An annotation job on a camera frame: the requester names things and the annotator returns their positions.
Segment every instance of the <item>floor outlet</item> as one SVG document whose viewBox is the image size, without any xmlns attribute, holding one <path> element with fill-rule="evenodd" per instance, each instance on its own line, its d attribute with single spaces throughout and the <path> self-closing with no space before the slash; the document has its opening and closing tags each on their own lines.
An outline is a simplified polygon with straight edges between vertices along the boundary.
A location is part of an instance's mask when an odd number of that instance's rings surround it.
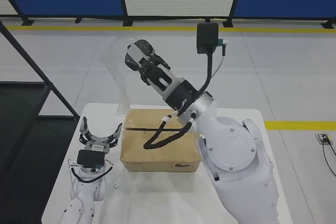
<svg viewBox="0 0 336 224">
<path fill-rule="evenodd" d="M 327 142 L 323 142 L 323 135 L 324 134 L 326 134 L 327 135 L 327 137 L 329 138 L 329 140 L 330 140 L 330 143 L 331 143 L 331 145 L 333 145 L 333 142 L 332 142 L 332 140 L 331 140 L 331 137 L 327 134 L 327 133 L 315 133 L 315 135 L 316 135 L 316 138 L 318 139 L 318 142 L 322 145 L 322 144 L 324 144 L 324 145 L 329 145 Z"/>
</svg>

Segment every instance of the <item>floor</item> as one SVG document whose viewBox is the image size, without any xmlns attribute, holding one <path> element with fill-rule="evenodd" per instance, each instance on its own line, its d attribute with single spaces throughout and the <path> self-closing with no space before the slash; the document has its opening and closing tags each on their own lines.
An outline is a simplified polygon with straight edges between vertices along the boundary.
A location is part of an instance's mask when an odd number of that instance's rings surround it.
<svg viewBox="0 0 336 224">
<path fill-rule="evenodd" d="M 15 19 L 4 20 L 4 23 L 19 24 Z M 196 23 L 163 21 L 134 25 L 195 26 Z M 117 24 L 83 20 L 80 26 Z M 73 20 L 41 19 L 35 25 L 74 24 Z M 235 27 L 320 29 L 317 22 L 237 21 Z M 122 51 L 128 38 L 148 40 L 171 65 L 172 71 L 195 87 L 199 88 L 206 78 L 206 58 L 196 54 L 192 31 L 15 30 L 12 33 L 79 114 L 90 102 L 120 102 L 120 89 L 104 63 L 108 58 L 111 64 L 114 62 L 117 74 L 125 74 L 131 104 L 165 104 L 137 73 L 126 68 L 120 58 L 112 56 Z M 221 32 L 220 37 L 228 40 L 227 55 L 208 87 L 220 107 L 258 109 L 265 120 L 336 121 L 336 34 Z M 220 59 L 220 50 L 217 50 L 213 67 L 217 67 Z M 2 35 L 0 81 L 40 81 Z M 41 113 L 69 114 L 69 111 L 50 95 Z M 336 178 L 324 162 L 314 135 L 317 131 L 268 131 L 296 224 L 336 224 Z M 336 132 L 328 133 L 336 150 Z M 336 170 L 336 161 L 329 150 L 327 157 Z"/>
</svg>

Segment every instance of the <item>blue partition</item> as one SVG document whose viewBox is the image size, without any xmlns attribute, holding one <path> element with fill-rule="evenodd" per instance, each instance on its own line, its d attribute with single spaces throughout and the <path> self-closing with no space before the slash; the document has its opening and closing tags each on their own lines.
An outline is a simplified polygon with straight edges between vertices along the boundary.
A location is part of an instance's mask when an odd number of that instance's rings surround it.
<svg viewBox="0 0 336 224">
<path fill-rule="evenodd" d="M 336 0 L 237 0 L 234 17 L 332 18 Z"/>
<path fill-rule="evenodd" d="M 123 16 L 120 0 L 15 0 L 24 15 Z"/>
</svg>

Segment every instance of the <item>yellow tape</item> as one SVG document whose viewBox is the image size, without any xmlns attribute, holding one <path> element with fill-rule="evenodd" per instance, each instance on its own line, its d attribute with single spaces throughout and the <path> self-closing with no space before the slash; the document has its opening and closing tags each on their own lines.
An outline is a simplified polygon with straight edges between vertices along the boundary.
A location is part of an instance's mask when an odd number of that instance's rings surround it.
<svg viewBox="0 0 336 224">
<path fill-rule="evenodd" d="M 51 31 L 196 31 L 195 26 L 6 26 L 9 30 Z M 222 32 L 335 33 L 336 29 L 225 28 Z"/>
<path fill-rule="evenodd" d="M 336 130 L 336 122 L 266 121 L 267 130 Z"/>
</svg>

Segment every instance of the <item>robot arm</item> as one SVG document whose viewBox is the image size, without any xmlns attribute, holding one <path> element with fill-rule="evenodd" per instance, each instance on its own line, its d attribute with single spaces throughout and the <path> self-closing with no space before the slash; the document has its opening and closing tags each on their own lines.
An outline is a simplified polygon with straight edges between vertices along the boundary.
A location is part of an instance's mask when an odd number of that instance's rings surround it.
<svg viewBox="0 0 336 224">
<path fill-rule="evenodd" d="M 201 44 L 198 36 L 197 47 Z M 204 167 L 223 206 L 238 223 L 278 224 L 273 164 L 255 123 L 248 119 L 239 124 L 231 118 L 217 117 L 217 102 L 212 95 L 205 91 L 199 94 L 187 80 L 172 74 L 145 40 L 128 47 L 125 63 L 139 71 L 142 80 L 176 110 L 182 125 L 190 122 L 194 114 L 196 132 L 206 139 L 198 140 Z"/>
<path fill-rule="evenodd" d="M 106 179 L 113 167 L 107 169 L 105 155 L 117 145 L 122 123 L 108 137 L 98 137 L 88 130 L 87 118 L 83 117 L 80 126 L 80 142 L 85 145 L 80 150 L 77 162 L 69 163 L 71 172 L 70 205 L 66 206 L 60 224 L 90 224 L 95 216 L 94 202 L 102 201 L 105 195 Z"/>
</svg>

